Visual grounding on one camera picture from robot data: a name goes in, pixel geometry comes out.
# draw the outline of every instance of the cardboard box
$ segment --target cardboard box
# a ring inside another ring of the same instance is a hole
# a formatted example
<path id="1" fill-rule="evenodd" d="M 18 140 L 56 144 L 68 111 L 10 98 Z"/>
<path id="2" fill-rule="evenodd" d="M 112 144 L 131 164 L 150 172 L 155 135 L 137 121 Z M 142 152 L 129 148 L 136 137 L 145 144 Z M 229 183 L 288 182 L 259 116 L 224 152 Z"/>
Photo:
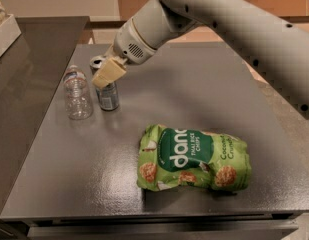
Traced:
<path id="1" fill-rule="evenodd" d="M 7 18 L 0 25 L 0 57 L 14 43 L 21 34 L 21 30 L 14 15 L 7 15 Z"/>

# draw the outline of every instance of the table surface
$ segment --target table surface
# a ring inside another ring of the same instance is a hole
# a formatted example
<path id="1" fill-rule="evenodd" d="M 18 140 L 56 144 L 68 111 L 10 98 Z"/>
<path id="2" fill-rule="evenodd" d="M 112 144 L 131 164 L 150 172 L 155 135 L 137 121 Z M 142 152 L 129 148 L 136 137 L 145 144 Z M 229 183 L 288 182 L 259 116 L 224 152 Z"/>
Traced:
<path id="1" fill-rule="evenodd" d="M 78 46 L 70 64 L 91 78 L 106 45 Z M 309 174 L 242 60 L 224 43 L 166 44 L 117 82 L 120 107 L 69 120 L 60 85 L 1 214 L 3 220 L 129 218 L 309 211 Z M 250 186 L 225 194 L 136 186 L 149 124 L 202 129 L 248 143 Z"/>
<path id="2" fill-rule="evenodd" d="M 0 213 L 88 17 L 19 18 L 0 58 Z"/>

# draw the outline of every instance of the brand logo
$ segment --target brand logo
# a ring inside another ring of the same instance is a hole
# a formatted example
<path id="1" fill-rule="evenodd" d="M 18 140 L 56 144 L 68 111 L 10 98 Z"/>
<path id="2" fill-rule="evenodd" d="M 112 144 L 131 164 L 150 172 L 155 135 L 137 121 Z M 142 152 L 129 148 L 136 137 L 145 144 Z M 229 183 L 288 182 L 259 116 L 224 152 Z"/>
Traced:
<path id="1" fill-rule="evenodd" d="M 188 157 L 185 155 L 188 152 L 187 130 L 175 130 L 176 135 L 174 141 L 174 155 L 170 156 L 170 160 L 174 161 L 177 168 L 183 168 L 188 163 Z"/>
<path id="2" fill-rule="evenodd" d="M 169 172 L 199 167 L 213 155 L 213 139 L 199 131 L 163 130 L 157 147 L 158 164 Z"/>

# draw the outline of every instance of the clear plastic bottle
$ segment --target clear plastic bottle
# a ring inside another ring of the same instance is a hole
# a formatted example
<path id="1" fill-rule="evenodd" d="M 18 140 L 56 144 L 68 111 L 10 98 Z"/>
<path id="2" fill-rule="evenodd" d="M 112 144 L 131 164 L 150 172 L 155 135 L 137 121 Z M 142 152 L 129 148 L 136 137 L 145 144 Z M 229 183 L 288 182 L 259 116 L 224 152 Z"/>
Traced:
<path id="1" fill-rule="evenodd" d="M 71 66 L 65 72 L 63 85 L 68 117 L 80 120 L 91 116 L 93 103 L 84 73 L 77 66 Z"/>

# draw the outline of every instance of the green snack bag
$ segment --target green snack bag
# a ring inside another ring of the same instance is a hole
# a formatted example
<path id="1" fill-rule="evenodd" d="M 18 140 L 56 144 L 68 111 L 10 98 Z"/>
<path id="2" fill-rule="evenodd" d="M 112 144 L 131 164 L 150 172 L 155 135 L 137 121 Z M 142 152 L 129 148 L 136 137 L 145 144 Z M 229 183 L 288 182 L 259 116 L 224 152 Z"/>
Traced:
<path id="1" fill-rule="evenodd" d="M 227 134 L 150 125 L 141 139 L 137 185 L 152 191 L 179 185 L 242 190 L 251 176 L 246 149 Z"/>

